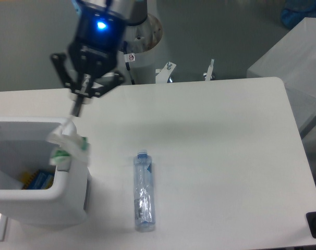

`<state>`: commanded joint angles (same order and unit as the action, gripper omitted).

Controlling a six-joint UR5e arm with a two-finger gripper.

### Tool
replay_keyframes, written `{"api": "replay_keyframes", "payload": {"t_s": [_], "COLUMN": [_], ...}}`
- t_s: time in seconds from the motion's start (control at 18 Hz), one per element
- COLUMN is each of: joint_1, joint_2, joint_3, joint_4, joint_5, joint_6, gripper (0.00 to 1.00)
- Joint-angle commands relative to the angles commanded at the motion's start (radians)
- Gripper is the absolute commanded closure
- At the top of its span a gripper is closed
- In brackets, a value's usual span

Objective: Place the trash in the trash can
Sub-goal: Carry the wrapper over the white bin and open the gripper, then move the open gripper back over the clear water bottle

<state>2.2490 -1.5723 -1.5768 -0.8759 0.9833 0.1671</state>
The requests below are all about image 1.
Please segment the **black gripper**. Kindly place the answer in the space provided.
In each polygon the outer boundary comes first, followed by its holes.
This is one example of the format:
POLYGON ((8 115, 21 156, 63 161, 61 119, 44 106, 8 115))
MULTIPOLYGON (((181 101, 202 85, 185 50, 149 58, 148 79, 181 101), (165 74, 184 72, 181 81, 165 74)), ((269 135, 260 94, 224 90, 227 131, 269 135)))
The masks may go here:
POLYGON ((85 101, 100 98, 125 81, 121 72, 108 72, 117 65, 116 54, 123 38, 126 19, 103 7, 80 5, 80 8, 76 33, 68 46, 68 55, 77 71, 77 79, 74 80, 66 69, 66 53, 53 53, 50 56, 62 85, 75 95, 71 114, 77 117, 85 101), (97 83, 94 77, 102 77, 102 82, 97 83))

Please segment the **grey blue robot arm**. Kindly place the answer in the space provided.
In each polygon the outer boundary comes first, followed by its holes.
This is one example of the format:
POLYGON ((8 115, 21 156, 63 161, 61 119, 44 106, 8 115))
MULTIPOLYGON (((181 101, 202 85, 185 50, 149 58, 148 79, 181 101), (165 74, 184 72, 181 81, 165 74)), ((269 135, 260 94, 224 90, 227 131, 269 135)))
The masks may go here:
POLYGON ((138 1, 74 1, 79 21, 65 52, 50 55, 65 88, 75 95, 71 115, 80 116, 86 100, 99 98, 124 83, 116 70, 131 17, 140 10, 138 1))

